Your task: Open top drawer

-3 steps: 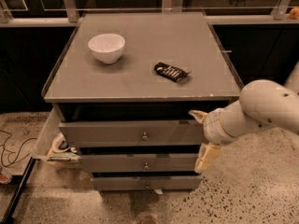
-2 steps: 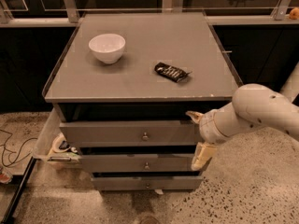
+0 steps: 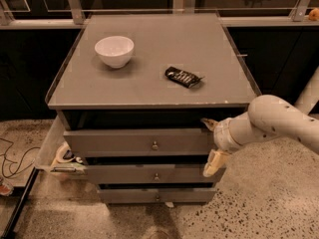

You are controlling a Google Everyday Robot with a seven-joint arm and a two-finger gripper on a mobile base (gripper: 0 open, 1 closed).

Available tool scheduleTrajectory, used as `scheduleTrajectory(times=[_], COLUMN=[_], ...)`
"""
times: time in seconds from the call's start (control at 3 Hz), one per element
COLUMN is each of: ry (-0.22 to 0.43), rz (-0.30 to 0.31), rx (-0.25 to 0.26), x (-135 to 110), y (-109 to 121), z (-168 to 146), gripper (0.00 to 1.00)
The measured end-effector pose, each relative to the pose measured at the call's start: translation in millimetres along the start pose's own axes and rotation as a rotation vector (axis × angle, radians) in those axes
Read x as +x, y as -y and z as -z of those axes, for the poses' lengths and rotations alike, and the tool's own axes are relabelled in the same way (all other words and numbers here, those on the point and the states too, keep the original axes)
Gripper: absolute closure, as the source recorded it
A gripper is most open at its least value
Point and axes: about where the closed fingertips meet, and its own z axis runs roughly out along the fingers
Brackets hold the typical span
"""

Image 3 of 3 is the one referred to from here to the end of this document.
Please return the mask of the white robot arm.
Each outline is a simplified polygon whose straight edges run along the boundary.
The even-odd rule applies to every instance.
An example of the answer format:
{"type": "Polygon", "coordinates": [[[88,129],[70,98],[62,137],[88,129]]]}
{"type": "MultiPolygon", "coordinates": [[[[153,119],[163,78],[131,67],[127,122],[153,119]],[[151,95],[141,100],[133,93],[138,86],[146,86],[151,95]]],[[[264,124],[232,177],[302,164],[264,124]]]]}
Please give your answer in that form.
{"type": "Polygon", "coordinates": [[[265,142],[287,136],[319,153],[319,120],[309,116],[319,98],[319,69],[316,69],[299,96],[296,105],[272,95],[261,95],[247,112],[221,121],[202,119],[213,132],[215,147],[203,170],[205,177],[215,175],[229,157],[253,142],[265,142]]]}

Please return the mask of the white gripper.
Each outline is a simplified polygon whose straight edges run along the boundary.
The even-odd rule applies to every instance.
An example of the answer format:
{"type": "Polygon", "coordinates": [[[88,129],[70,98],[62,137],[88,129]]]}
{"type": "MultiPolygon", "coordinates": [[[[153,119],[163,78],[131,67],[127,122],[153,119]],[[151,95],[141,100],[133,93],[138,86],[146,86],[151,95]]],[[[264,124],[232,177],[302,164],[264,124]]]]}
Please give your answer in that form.
{"type": "Polygon", "coordinates": [[[228,118],[220,122],[214,119],[203,118],[200,120],[205,126],[213,131],[213,140],[218,150],[212,150],[209,153],[207,163],[203,169],[204,177],[215,175],[228,161],[230,153],[234,153],[242,149],[232,134],[234,133],[234,119],[228,118]]]}

